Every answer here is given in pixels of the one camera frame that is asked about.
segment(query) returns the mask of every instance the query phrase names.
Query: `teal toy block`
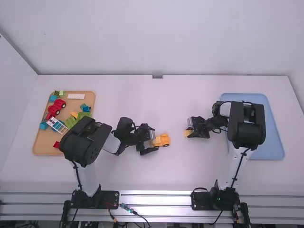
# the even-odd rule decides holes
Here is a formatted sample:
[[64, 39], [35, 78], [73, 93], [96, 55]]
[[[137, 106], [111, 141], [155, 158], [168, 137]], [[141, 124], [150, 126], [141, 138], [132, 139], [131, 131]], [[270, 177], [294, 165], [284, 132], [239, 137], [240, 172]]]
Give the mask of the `teal toy block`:
[[41, 122], [40, 125], [39, 125], [39, 128], [41, 130], [46, 130], [48, 128], [47, 122]]
[[83, 103], [83, 104], [81, 104], [79, 107], [80, 107], [81, 110], [84, 112], [84, 107], [87, 107], [87, 105], [86, 105], [85, 103]]
[[49, 102], [54, 102], [54, 101], [56, 101], [56, 99], [57, 99], [58, 97], [56, 96], [56, 95], [51, 95], [50, 97], [49, 97]]

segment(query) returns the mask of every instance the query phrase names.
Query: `yellow toy car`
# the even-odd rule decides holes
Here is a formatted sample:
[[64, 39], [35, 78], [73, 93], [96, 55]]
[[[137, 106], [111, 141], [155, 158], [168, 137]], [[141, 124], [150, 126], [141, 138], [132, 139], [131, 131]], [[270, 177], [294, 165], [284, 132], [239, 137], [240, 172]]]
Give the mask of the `yellow toy car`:
[[170, 137], [167, 134], [161, 134], [156, 136], [155, 139], [151, 142], [151, 147], [159, 148], [160, 146], [167, 147], [170, 145]]

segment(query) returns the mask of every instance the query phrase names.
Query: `metal rail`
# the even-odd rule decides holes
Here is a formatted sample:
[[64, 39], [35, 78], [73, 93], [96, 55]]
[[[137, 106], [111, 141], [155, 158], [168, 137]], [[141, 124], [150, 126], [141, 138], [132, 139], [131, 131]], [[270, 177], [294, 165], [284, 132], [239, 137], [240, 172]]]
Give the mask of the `metal rail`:
[[[149, 222], [213, 222], [218, 211], [193, 211], [190, 191], [120, 191], [120, 203], [133, 207]], [[63, 203], [71, 193], [0, 192], [0, 220], [60, 220]], [[241, 195], [252, 223], [304, 224], [304, 196]], [[69, 220], [75, 209], [70, 210]], [[112, 213], [121, 222], [142, 222], [123, 209]], [[76, 219], [112, 221], [107, 210], [79, 209]], [[218, 223], [232, 223], [223, 212]]]

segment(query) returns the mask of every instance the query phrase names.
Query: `red toy car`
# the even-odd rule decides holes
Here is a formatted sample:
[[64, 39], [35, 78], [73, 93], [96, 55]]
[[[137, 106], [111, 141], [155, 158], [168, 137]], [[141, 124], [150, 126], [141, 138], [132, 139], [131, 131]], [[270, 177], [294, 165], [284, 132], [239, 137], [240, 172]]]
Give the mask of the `red toy car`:
[[60, 107], [60, 109], [61, 109], [61, 108], [65, 108], [66, 105], [67, 105], [67, 103], [64, 100], [62, 100], [62, 99], [56, 99], [54, 101], [54, 105]]
[[65, 108], [66, 105], [67, 105], [67, 103], [64, 100], [56, 99], [54, 101], [54, 104], [47, 108], [47, 111], [48, 111], [48, 113], [50, 113], [51, 115], [53, 115], [55, 117], [56, 115], [59, 115], [60, 110], [62, 108]]

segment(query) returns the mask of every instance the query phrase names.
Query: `cork board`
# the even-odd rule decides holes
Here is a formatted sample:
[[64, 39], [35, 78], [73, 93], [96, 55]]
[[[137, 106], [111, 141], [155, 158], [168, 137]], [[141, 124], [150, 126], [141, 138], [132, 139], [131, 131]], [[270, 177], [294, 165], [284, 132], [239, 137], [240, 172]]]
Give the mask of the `cork board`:
[[[68, 94], [85, 94], [85, 98], [83, 100], [67, 99]], [[95, 94], [92, 91], [66, 91], [66, 96], [60, 97], [60, 99], [64, 100], [67, 106], [61, 109], [60, 114], [55, 117], [58, 120], [65, 121], [71, 116], [71, 112], [82, 112], [79, 106], [83, 103], [91, 107], [91, 113], [93, 112]], [[47, 112], [48, 107], [52, 104], [53, 103], [51, 102], [47, 102], [47, 106], [44, 110], [43, 115], [41, 116], [41, 119]], [[56, 141], [60, 142], [63, 135], [52, 131], [50, 126], [46, 130], [39, 129], [39, 125], [37, 128], [38, 133], [33, 145], [33, 153], [35, 155], [63, 155], [59, 149], [53, 147]]]

